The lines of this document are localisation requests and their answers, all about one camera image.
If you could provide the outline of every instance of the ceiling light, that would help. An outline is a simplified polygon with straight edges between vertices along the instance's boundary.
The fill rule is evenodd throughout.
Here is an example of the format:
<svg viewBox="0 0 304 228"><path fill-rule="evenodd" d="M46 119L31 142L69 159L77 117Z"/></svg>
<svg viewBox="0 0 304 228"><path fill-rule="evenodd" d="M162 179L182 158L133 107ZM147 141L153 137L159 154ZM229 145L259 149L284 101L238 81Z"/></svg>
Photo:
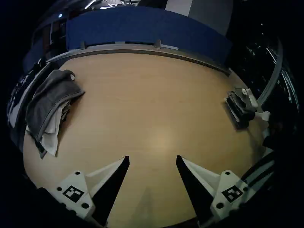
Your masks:
<svg viewBox="0 0 304 228"><path fill-rule="evenodd" d="M86 10L90 5L92 5L96 0L91 1L84 9Z"/></svg>

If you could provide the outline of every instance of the gray towel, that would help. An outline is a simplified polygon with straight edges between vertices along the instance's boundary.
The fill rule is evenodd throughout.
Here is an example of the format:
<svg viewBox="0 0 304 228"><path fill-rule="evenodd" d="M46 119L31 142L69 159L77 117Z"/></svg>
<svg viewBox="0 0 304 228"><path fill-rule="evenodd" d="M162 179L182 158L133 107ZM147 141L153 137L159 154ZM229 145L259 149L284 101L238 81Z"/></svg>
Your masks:
<svg viewBox="0 0 304 228"><path fill-rule="evenodd" d="M42 134L58 107L64 102L77 98L84 91L71 79L74 73L70 70L54 70L38 87L29 103L25 120L31 135L41 141Z"/></svg>

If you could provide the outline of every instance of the table surface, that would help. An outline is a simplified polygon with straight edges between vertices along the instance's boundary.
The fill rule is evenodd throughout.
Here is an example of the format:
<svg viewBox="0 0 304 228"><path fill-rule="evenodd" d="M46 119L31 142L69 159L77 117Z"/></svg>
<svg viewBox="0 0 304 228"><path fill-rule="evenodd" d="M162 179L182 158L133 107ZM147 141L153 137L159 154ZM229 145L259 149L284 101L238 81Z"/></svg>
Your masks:
<svg viewBox="0 0 304 228"><path fill-rule="evenodd" d="M259 120L236 131L223 106L228 77L208 67L145 54L67 61L85 94L61 125L57 157L40 159L28 134L24 166L37 187L56 187L74 170L90 173L125 155L130 167L109 227L163 227L195 217L176 155L216 173L242 176L261 156Z"/></svg>

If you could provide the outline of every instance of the blue partition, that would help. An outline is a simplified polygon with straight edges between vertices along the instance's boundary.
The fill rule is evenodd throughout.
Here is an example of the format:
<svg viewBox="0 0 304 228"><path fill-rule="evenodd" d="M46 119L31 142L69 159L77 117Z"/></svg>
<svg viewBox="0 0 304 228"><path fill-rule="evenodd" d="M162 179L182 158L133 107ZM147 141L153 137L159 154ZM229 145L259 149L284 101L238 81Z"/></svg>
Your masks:
<svg viewBox="0 0 304 228"><path fill-rule="evenodd" d="M28 51L22 61L22 66L24 72L28 72L35 63L42 57L43 54L43 46L42 46L42 38L40 38Z"/></svg>
<svg viewBox="0 0 304 228"><path fill-rule="evenodd" d="M186 16L148 7L118 7L88 12L66 24L66 46L79 48L113 41L155 43L199 53L224 63L232 43L212 28Z"/></svg>

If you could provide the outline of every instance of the screw hole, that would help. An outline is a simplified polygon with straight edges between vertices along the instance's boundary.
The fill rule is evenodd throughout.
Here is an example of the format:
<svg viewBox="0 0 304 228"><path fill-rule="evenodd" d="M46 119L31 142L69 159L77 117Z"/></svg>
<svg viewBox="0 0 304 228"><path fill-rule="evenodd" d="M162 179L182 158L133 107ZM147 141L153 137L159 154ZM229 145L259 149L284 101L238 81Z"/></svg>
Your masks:
<svg viewBox="0 0 304 228"><path fill-rule="evenodd" d="M223 203L218 203L217 205L216 205L216 208L217 209L222 209L224 207L224 204Z"/></svg>
<svg viewBox="0 0 304 228"><path fill-rule="evenodd" d="M87 203L83 203L81 206L82 206L82 208L84 208L84 209L89 208L89 205L88 205Z"/></svg>

